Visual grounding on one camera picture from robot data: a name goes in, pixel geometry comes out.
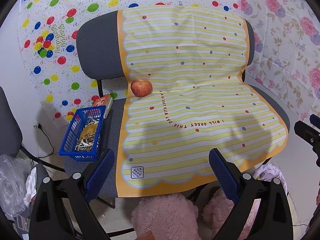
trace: floral wallpaper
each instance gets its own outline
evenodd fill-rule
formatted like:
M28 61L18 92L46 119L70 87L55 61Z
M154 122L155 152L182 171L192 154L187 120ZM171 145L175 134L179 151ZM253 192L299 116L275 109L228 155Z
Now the floral wallpaper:
M246 73L300 120L320 116L320 23L305 0L241 0L254 30L255 55Z

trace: pink plush toy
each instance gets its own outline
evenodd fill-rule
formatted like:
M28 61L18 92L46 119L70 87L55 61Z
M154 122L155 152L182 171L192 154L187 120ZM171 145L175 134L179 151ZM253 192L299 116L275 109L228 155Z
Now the pink plush toy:
M256 199L253 203L250 215L238 240L242 240L248 237L248 234L250 233L254 219L258 212L259 204L260 200ZM212 238L222 227L223 223L230 214L233 206L233 202L227 199L226 195L223 193L223 190L221 188L216 191L216 193L213 195L213 198L205 206L202 216L207 226L209 228L212 228Z
M201 240L197 217L198 208L182 194L175 193L142 198L132 211L131 222L137 239Z

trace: wall outlet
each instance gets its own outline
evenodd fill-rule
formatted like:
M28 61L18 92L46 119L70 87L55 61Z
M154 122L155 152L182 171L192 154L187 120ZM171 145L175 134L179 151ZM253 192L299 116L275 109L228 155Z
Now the wall outlet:
M38 119L33 120L33 128L38 128L38 125L39 125Z

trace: apple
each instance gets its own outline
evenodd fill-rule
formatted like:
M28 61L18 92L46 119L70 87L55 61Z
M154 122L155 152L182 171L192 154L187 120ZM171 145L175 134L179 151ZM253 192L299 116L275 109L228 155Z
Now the apple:
M152 93L152 84L148 80L134 80L131 91L136 97L143 98Z

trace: plastic bag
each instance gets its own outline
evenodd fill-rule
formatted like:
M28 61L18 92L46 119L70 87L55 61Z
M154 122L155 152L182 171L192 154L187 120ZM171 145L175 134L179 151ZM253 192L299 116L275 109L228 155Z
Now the plastic bag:
M23 202L26 196L26 179L30 173L29 160L0 156L0 206L12 219L27 209Z
M271 181L273 178L278 178L282 183L285 193L288 193L287 183L285 182L282 172L272 164L261 165L254 171L253 177L264 181Z

